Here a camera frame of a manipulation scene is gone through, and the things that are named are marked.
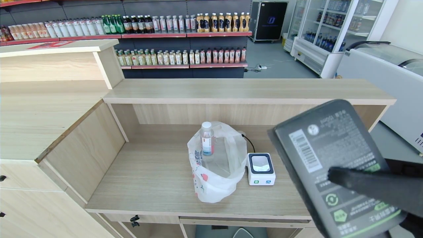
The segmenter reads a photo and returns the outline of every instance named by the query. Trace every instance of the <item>barcode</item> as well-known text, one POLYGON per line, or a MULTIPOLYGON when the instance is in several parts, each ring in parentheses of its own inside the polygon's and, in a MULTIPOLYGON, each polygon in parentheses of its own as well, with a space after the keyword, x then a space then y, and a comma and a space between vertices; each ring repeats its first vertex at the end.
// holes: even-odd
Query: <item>barcode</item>
POLYGON ((291 138, 292 143, 309 173, 323 168, 301 129, 289 134, 289 138, 291 138))

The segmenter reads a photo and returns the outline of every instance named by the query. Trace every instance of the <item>white plastic bag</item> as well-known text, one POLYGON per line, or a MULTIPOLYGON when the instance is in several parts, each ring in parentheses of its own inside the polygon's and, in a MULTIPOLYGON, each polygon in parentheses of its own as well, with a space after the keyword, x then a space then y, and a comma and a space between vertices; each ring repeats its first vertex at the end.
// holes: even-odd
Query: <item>white plastic bag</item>
POLYGON ((202 202, 215 203, 231 195, 247 163, 247 143, 242 135, 222 122, 211 122, 214 153, 204 156, 200 131, 188 142, 195 194, 202 202))

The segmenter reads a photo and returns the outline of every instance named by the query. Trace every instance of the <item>bottle cap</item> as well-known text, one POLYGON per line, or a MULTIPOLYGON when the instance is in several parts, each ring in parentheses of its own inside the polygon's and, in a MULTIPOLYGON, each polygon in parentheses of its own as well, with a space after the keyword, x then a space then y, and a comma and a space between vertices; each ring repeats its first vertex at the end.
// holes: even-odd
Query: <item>bottle cap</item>
POLYGON ((211 128, 212 127, 212 124, 210 122, 203 122, 201 124, 201 127, 202 128, 211 128))

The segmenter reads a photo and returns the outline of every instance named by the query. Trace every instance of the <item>circular logo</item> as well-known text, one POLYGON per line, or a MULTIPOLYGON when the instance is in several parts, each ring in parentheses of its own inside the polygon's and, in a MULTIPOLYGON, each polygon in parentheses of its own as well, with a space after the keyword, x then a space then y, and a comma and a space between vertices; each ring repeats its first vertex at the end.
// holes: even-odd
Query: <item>circular logo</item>
POLYGON ((319 127, 314 124, 309 125, 307 130, 308 130, 308 133, 312 136, 315 136, 319 133, 319 127))

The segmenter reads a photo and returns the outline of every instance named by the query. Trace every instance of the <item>checkout counter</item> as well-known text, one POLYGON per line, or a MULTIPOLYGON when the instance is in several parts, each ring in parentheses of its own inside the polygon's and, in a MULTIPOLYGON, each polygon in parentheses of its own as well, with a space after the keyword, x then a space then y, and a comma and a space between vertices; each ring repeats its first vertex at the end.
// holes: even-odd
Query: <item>checkout counter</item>
POLYGON ((337 98, 372 130, 396 102, 362 79, 123 79, 117 43, 0 47, 3 237, 194 238, 224 225, 320 238, 266 130, 337 98), (187 142, 213 120, 271 154, 274 186, 245 173, 221 202, 198 200, 187 142))

